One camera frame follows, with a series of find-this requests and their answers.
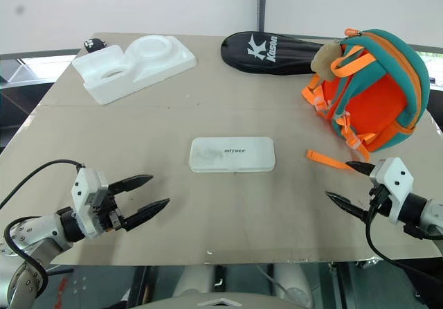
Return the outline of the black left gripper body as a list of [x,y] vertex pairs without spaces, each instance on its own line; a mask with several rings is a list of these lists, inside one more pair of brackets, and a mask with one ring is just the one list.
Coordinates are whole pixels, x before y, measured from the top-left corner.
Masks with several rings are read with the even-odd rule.
[[123,183],[110,184],[101,203],[93,207],[93,214],[104,231],[123,228],[125,221],[115,201],[115,195],[124,191],[125,185]]

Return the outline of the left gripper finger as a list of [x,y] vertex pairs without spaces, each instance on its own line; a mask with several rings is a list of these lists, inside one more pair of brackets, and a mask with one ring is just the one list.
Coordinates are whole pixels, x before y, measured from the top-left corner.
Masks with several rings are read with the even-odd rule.
[[137,210],[137,212],[128,218],[123,219],[123,229],[125,231],[131,231],[132,229],[142,225],[143,223],[151,220],[155,215],[160,213],[170,202],[170,199],[164,199],[152,202],[143,208]]
[[139,188],[153,179],[153,175],[134,175],[126,179],[114,182],[109,185],[109,193],[111,195],[117,195],[123,192],[129,192],[136,188]]

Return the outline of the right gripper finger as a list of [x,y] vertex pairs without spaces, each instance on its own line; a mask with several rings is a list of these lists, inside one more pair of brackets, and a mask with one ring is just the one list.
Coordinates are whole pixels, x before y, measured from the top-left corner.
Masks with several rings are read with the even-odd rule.
[[370,176],[370,173],[374,170],[374,164],[362,161],[346,161],[345,164],[355,171]]
[[340,209],[344,210],[345,212],[349,213],[350,215],[353,215],[354,217],[358,218],[362,222],[366,222],[368,212],[363,210],[360,207],[357,207],[351,203],[347,198],[343,197],[342,195],[326,191],[325,192],[328,198],[335,203]]

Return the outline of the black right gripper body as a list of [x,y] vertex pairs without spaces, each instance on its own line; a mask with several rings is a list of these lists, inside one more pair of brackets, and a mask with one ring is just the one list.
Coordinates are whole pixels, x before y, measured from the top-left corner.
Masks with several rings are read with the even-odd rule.
[[390,199],[390,191],[383,184],[372,184],[369,191],[372,199],[370,200],[370,208],[368,217],[374,217],[377,213],[388,217],[392,208],[392,201]]

